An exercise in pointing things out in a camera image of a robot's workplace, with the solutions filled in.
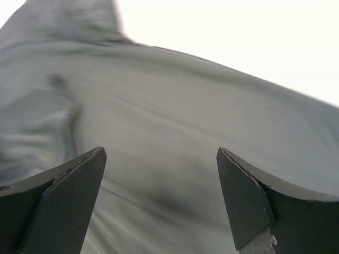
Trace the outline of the dark grey t-shirt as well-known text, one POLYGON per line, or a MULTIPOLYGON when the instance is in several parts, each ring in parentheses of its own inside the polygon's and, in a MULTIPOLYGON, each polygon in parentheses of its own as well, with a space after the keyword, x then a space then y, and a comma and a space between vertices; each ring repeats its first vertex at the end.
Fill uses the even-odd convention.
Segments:
POLYGON ((105 175, 82 253, 234 253, 220 147, 338 195, 338 109, 132 42, 112 1, 26 1, 1 28, 1 183, 97 146, 105 175))

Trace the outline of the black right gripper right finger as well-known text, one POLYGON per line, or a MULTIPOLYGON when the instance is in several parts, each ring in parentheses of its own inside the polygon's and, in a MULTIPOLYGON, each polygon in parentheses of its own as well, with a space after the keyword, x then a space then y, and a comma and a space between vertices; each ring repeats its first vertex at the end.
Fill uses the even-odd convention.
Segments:
POLYGON ((217 165, 239 253, 338 253, 338 197, 294 185, 220 148, 217 165))

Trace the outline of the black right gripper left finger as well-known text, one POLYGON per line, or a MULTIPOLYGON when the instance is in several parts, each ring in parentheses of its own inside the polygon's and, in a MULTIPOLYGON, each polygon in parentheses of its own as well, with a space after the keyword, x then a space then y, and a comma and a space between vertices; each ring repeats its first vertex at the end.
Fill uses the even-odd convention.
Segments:
POLYGON ((81 252, 106 164, 97 147, 1 186, 1 253, 81 252))

